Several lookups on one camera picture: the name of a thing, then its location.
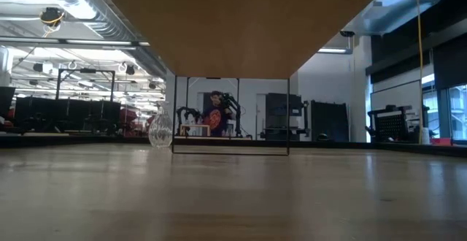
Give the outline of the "small wooden shelf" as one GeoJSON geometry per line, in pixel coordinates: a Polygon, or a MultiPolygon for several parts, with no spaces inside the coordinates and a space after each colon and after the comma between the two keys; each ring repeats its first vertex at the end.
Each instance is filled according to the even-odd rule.
{"type": "Polygon", "coordinates": [[[203,124],[182,124],[179,135],[182,137],[210,137],[211,128],[203,124]]]}

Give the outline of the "wooden shelf with black legs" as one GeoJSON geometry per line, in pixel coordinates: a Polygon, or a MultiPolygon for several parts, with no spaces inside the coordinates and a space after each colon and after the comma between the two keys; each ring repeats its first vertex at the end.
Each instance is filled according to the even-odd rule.
{"type": "Polygon", "coordinates": [[[239,79],[241,125],[254,133],[268,91],[349,103],[349,56],[320,53],[371,0],[111,0],[192,94],[239,79]]]}

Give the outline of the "person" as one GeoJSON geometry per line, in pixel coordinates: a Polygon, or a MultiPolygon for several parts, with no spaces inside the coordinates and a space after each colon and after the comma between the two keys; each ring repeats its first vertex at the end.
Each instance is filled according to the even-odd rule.
{"type": "Polygon", "coordinates": [[[223,133],[227,131],[228,121],[234,119],[232,111],[222,105],[221,95],[219,91],[211,92],[212,105],[202,113],[203,124],[210,127],[211,137],[222,137],[223,133]]]}

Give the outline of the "black cabinet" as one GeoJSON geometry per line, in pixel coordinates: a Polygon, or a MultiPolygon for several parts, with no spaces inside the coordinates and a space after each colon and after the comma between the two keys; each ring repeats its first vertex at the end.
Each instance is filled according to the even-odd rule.
{"type": "Polygon", "coordinates": [[[292,124],[296,118],[302,116],[304,103],[300,95],[285,93],[266,94],[266,124],[263,138],[271,141],[299,141],[305,129],[292,124]]]}

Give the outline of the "clear ribbed glass bottle vase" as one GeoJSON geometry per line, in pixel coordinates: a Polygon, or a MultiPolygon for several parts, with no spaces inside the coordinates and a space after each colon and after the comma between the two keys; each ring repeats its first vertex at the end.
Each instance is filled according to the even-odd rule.
{"type": "Polygon", "coordinates": [[[159,102],[148,129],[148,139],[154,148],[168,148],[173,139],[173,123],[169,116],[169,103],[159,102]]]}

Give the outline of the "black panel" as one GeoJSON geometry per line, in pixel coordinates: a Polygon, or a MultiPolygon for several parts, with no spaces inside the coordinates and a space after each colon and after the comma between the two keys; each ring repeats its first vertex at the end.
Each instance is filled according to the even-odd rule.
{"type": "Polygon", "coordinates": [[[318,141],[321,134],[334,142],[349,142],[347,105],[310,101],[311,139],[318,141]]]}

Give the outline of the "short ceiling light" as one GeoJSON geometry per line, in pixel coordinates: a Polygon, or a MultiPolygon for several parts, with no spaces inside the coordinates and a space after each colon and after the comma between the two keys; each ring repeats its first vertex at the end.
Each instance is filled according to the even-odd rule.
{"type": "Polygon", "coordinates": [[[327,53],[327,54],[352,54],[352,49],[347,48],[320,48],[318,53],[327,53]]]}

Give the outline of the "black perforated cart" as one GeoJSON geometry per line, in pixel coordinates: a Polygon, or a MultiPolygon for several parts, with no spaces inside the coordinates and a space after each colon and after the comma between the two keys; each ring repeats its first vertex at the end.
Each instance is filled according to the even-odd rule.
{"type": "Polygon", "coordinates": [[[427,145],[430,143],[428,128],[429,107],[422,106],[422,117],[412,106],[387,105],[381,110],[367,113],[370,124],[365,127],[371,142],[394,142],[427,145]]]}

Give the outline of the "black partition screens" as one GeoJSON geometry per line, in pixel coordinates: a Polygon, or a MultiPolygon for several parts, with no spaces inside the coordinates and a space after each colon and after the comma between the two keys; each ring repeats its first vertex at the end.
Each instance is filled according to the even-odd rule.
{"type": "Polygon", "coordinates": [[[15,126],[35,132],[112,134],[120,123],[120,107],[110,101],[19,98],[15,126]]]}

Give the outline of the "long ceiling light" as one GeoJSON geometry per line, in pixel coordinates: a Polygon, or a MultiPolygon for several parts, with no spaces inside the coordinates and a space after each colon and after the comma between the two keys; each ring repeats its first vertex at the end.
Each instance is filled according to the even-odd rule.
{"type": "Polygon", "coordinates": [[[149,47],[149,42],[115,41],[115,40],[86,40],[39,37],[0,37],[0,42],[28,43],[28,44],[59,44],[59,45],[98,45],[121,47],[149,47]]]}

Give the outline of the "black metal frame rig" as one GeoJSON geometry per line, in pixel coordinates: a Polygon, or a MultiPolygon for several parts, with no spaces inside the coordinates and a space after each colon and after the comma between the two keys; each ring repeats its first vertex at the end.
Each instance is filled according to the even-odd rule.
{"type": "Polygon", "coordinates": [[[60,91],[61,91],[61,83],[67,78],[70,77],[71,74],[79,72],[81,74],[97,74],[97,73],[109,73],[112,75],[111,79],[111,88],[110,88],[110,96],[109,100],[111,102],[114,101],[114,86],[115,86],[115,75],[116,72],[114,70],[101,70],[101,69],[91,69],[91,68],[82,68],[82,69],[58,69],[58,78],[56,83],[56,90],[55,90],[55,99],[59,99],[60,91]],[[67,76],[62,77],[63,72],[68,72],[67,76]]]}

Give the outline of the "silver ventilation duct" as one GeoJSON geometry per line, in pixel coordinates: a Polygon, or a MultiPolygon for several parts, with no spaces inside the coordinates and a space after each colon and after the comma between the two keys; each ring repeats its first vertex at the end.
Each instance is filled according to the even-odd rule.
{"type": "Polygon", "coordinates": [[[152,76],[165,77],[167,69],[145,37],[131,25],[111,0],[56,0],[67,13],[84,23],[107,41],[141,42],[141,47],[127,50],[136,62],[152,76]]]}

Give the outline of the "whiteboard with black frame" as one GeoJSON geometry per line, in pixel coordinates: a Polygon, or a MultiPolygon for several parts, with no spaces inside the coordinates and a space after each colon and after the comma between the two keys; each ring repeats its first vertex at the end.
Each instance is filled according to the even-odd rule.
{"type": "Polygon", "coordinates": [[[386,88],[371,94],[372,110],[382,110],[387,105],[395,105],[397,107],[410,106],[412,110],[417,111],[420,108],[420,102],[419,80],[386,88]]]}

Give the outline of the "black aluminium table frame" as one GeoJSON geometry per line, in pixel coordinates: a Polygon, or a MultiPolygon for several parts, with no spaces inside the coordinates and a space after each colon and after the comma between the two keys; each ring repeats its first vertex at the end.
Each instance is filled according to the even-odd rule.
{"type": "MultiPolygon", "coordinates": [[[[299,142],[299,141],[256,141],[242,139],[175,139],[176,145],[185,146],[219,146],[219,147],[252,147],[252,148],[325,148],[346,150],[391,150],[405,153],[418,153],[433,156],[449,156],[467,159],[467,147],[415,145],[404,143],[364,143],[364,142],[299,142]]],[[[0,148],[31,148],[55,145],[80,144],[112,144],[112,145],[149,145],[144,137],[96,137],[96,136],[18,136],[0,134],[0,148]]]]}

